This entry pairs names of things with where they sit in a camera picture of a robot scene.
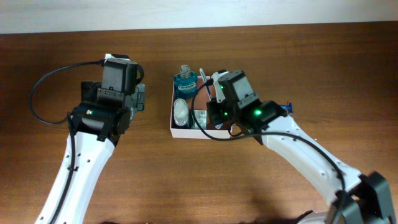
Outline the green white soap packet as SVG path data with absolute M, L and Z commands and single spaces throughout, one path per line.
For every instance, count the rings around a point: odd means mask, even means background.
M 207 111 L 206 110 L 194 110 L 194 115 L 195 115 L 199 125 L 201 126 L 201 128 L 206 129 L 207 128 Z M 196 124 L 196 122 L 194 121 L 193 118 L 192 118 L 191 128 L 199 129 L 198 125 Z

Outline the teal mouthwash bottle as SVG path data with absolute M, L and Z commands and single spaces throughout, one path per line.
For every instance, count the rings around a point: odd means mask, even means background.
M 198 75 L 188 65 L 181 65 L 179 73 L 174 76 L 174 93 L 176 98 L 189 99 L 197 93 Z

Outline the blue disposable razor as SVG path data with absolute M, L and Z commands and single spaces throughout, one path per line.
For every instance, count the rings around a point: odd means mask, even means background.
M 280 107 L 286 110 L 288 114 L 292 114 L 294 112 L 293 105 L 291 102 L 287 102 L 285 105 L 281 105 Z

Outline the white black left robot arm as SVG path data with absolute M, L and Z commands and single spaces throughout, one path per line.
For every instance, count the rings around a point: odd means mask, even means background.
M 83 81 L 67 113 L 65 154 L 37 223 L 82 223 L 98 178 L 120 137 L 144 110 L 144 70 L 127 55 L 106 54 L 100 82 Z

